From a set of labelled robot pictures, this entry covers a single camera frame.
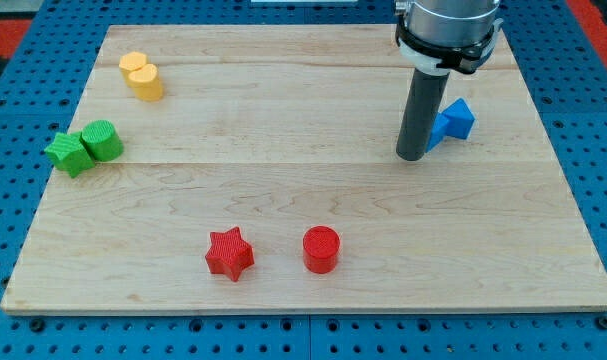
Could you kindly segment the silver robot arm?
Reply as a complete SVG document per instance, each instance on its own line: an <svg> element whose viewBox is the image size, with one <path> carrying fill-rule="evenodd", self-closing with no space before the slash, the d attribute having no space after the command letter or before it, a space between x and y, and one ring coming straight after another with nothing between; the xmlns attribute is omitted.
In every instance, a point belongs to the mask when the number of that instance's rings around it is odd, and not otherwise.
<svg viewBox="0 0 607 360"><path fill-rule="evenodd" d="M499 0L395 0L395 38L415 69L472 74L492 55L503 20Z"/></svg>

